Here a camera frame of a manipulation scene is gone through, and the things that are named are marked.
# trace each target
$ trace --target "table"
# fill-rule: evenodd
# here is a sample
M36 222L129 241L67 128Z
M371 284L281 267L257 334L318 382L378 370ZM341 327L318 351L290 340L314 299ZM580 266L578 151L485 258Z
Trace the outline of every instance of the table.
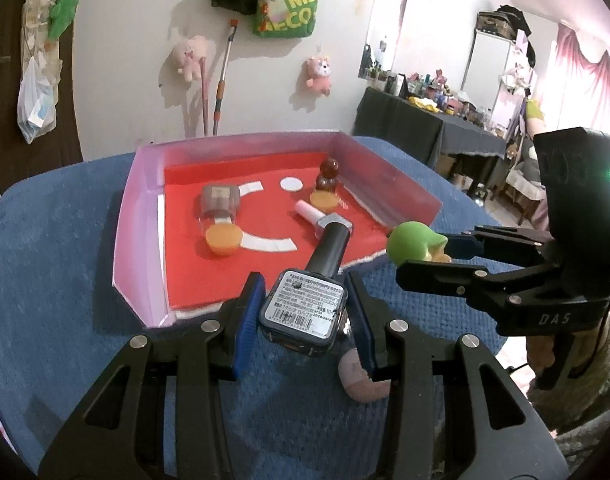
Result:
M383 140L358 139L442 200L432 225L460 232L493 222L463 193ZM0 200L0 417L22 459L37 470L46 448L83 394L143 328L112 288L121 193L133 155L51 171L11 187ZM491 272L508 266L485 262ZM497 352L494 322L461 298L403 292L395 268L364 275L370 294L425 332L476 333ZM154 338L165 332L149 333ZM358 479L373 472L386 400L358 405L336 367L349 343L323 358L295 354L258 337L250 369L221 383L236 478ZM175 473L173 388L167 402L165 465Z
M354 135L387 140L434 169L439 155L466 155L476 167L466 174L476 190L491 173L498 157L505 158L506 142L460 117L422 110L375 88L365 89L358 105Z

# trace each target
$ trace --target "green toy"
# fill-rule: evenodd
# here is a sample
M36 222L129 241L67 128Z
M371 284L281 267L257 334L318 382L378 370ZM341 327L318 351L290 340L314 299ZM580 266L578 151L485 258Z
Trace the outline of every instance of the green toy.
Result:
M74 21L78 0L56 0L50 10L50 31L47 39L56 41Z
M447 237L435 233L421 222L405 222L394 228L387 239L387 256L400 267L409 260L450 262L443 251Z

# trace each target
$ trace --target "white plastic bag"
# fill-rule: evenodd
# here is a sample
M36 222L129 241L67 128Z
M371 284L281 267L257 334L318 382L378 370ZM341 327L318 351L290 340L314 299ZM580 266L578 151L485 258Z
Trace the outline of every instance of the white plastic bag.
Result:
M18 127L28 144L56 127L54 90L32 57L18 93Z

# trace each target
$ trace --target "silver screw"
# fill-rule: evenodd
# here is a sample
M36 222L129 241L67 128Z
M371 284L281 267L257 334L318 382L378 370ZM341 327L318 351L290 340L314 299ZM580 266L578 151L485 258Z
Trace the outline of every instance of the silver screw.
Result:
M402 319L393 319L389 322L389 327L394 330L394 332L406 332L407 329L409 329L407 321L403 321Z
M135 335L130 340L130 346L132 348L143 348L147 344L147 336Z
M474 334L465 334L461 338L461 341L463 341L463 344L468 348L476 348L478 345L480 345L479 338Z
M201 330L203 332L216 332L221 327L221 324L215 319L208 319L207 321L203 321L201 325Z

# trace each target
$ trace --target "person's hand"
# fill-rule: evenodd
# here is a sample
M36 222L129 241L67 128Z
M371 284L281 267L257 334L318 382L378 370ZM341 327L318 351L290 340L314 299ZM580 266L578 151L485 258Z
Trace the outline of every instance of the person's hand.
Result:
M600 327L596 327L586 332L576 332L574 337L580 338L580 346L578 353L573 358L572 367L577 368L586 364L592 357L594 347L596 346L596 338ZM605 342L605 332L602 337L601 346ZM534 373L539 376L545 368L549 368L554 364L554 336L551 335L536 335L526 338L527 348L527 364L534 370Z

